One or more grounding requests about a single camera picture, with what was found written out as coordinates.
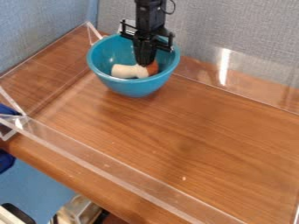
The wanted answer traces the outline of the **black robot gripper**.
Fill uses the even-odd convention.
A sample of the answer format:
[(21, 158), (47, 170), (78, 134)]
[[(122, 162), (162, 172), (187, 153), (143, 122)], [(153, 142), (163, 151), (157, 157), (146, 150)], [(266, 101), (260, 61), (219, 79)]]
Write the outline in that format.
[(141, 66), (155, 61), (157, 50), (174, 49), (174, 34), (166, 29), (167, 0), (135, 0), (135, 24), (121, 21), (121, 35), (134, 41), (135, 60)]

